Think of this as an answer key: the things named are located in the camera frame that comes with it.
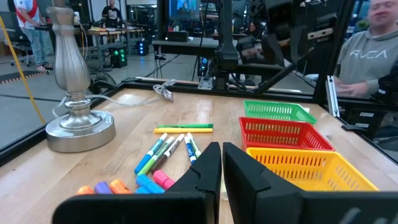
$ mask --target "silver lamp base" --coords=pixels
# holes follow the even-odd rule
[[[49,148],[57,152],[83,152],[110,142],[116,135],[112,115],[103,111],[91,111],[91,114],[98,118],[97,122],[81,129],[61,125],[69,114],[49,122],[45,128]]]

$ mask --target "gray hoodie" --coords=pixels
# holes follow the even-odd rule
[[[339,55],[339,79],[344,84],[368,82],[370,97],[379,88],[378,79],[391,73],[398,59],[398,30],[373,36],[368,31],[359,32],[348,39]]]

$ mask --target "green basket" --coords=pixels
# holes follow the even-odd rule
[[[317,120],[295,103],[274,103],[264,101],[243,101],[246,116],[253,118],[304,121],[315,124]]]

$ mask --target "yellow basket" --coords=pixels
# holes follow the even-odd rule
[[[248,148],[246,152],[303,190],[379,190],[337,152],[267,148]]]

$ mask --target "red basket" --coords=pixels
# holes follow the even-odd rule
[[[245,151],[248,147],[335,150],[309,123],[247,117],[239,122]]]

